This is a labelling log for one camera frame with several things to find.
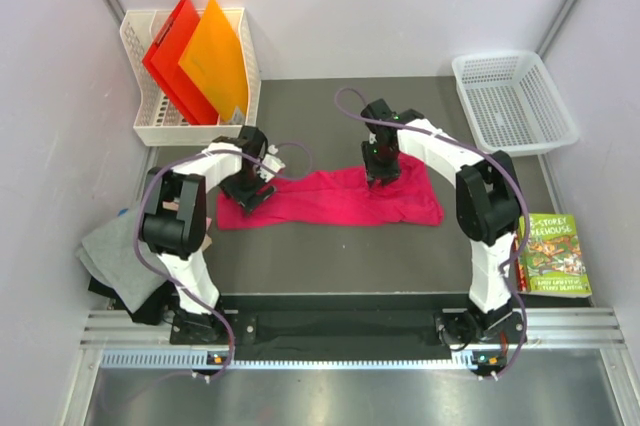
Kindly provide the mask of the pink red t shirt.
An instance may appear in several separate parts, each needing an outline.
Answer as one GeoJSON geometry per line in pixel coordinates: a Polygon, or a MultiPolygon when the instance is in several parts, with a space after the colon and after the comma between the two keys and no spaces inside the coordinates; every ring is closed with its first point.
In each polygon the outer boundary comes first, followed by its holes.
{"type": "Polygon", "coordinates": [[[427,166],[406,154],[398,157],[401,175],[386,185],[370,187],[362,166],[315,171],[300,181],[274,179],[275,193],[247,215],[220,194],[216,225],[244,230],[301,222],[330,226],[381,226],[408,223],[438,226],[444,210],[432,187],[427,166]]]}

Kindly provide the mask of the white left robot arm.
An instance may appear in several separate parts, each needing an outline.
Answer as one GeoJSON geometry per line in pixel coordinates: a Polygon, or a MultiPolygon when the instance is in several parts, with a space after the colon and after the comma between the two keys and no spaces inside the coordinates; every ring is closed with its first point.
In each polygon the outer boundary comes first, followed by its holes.
{"type": "Polygon", "coordinates": [[[236,137],[218,137],[201,152],[147,173],[134,251],[140,254],[146,244],[175,285],[172,343],[221,344],[229,338],[204,258],[207,194],[219,187],[251,214],[275,193],[269,182],[284,167],[276,154],[259,128],[243,126],[236,137]]]}

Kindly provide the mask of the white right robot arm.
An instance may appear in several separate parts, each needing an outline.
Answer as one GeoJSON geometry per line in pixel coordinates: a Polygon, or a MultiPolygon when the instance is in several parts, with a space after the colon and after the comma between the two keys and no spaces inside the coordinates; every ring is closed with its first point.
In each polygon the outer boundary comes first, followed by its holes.
{"type": "Polygon", "coordinates": [[[471,244],[472,282],[466,325],[449,337],[487,342],[512,314],[506,262],[522,214],[513,162],[498,151],[486,156],[446,134],[415,110],[392,111],[385,100],[367,104],[360,118],[370,131],[361,143],[367,184],[386,186],[401,176],[399,156],[417,159],[455,189],[456,220],[471,244]]]}

